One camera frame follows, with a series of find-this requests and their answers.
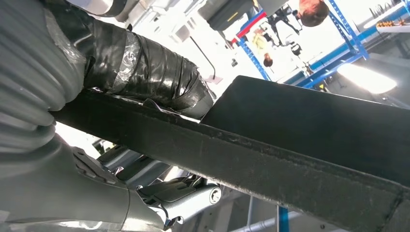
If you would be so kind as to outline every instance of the workshop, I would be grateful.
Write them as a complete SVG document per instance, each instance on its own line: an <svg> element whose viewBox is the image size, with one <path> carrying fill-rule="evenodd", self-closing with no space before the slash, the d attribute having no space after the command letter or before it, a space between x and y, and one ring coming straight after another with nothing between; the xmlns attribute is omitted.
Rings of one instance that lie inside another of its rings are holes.
<svg viewBox="0 0 410 232"><path fill-rule="evenodd" d="M410 232L409 0L0 15L0 232Z"/></svg>

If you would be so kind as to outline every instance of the white pipe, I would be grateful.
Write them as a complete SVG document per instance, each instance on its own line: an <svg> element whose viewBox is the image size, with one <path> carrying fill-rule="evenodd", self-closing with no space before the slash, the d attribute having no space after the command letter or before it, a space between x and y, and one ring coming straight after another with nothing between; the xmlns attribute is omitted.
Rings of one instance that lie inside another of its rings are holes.
<svg viewBox="0 0 410 232"><path fill-rule="evenodd" d="M301 215L302 215L301 213L290 212L290 213L288 213L288 220L297 218ZM271 219L268 219L268 220L265 220L265 221L257 222L255 224L252 224L252 225L249 225L249 226L244 226L240 229L237 229L237 230L234 230L234 231L231 231L231 232L257 232L257 231L260 231L260 230L263 230L263 229L266 229L266 228L269 228L269 227L273 227L275 225L276 225L276 219L271 218Z"/></svg>
<svg viewBox="0 0 410 232"><path fill-rule="evenodd" d="M251 196L249 199L248 220L246 222L247 226L249 226L250 222L252 221L252 208L253 208L253 197Z"/></svg>

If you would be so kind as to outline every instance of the bolt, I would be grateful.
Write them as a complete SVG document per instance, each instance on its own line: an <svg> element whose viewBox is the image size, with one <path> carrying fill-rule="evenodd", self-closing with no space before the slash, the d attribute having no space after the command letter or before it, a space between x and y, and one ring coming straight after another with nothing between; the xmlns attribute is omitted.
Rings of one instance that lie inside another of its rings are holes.
<svg viewBox="0 0 410 232"><path fill-rule="evenodd" d="M216 204L222 196L222 192L220 188L214 188L209 195L209 201L211 204Z"/></svg>

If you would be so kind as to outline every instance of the red bar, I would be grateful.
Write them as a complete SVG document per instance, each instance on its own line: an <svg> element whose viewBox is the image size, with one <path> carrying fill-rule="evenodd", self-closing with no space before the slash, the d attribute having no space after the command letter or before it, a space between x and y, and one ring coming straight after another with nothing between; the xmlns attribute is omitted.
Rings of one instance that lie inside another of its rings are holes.
<svg viewBox="0 0 410 232"><path fill-rule="evenodd" d="M242 31L240 31L238 34L236 34L236 36L237 36L238 38L241 38L242 36L246 35L246 34L249 32L250 28L253 27L253 25L255 25L257 22L259 22L259 20L261 20L261 19L263 19L263 18L265 18L265 17L266 17L266 13L263 12L263 13L260 14L255 20L253 20L251 23L249 23L249 25L247 25ZM236 40L236 38L234 38L234 39L232 40L232 43L234 44L234 43L236 43L236 42L237 42L237 40Z"/></svg>

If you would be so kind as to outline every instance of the hair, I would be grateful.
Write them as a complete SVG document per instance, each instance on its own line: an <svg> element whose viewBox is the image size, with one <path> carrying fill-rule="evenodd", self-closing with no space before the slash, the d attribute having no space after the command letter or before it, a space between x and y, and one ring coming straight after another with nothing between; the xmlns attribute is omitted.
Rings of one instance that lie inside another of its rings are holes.
<svg viewBox="0 0 410 232"><path fill-rule="evenodd" d="M323 0L320 0L319 3L302 12L300 20L303 26L311 28L320 25L328 15L329 7Z"/></svg>
<svg viewBox="0 0 410 232"><path fill-rule="evenodd" d="M273 65L273 60L271 58L265 58L264 59L264 66L265 67L271 67Z"/></svg>

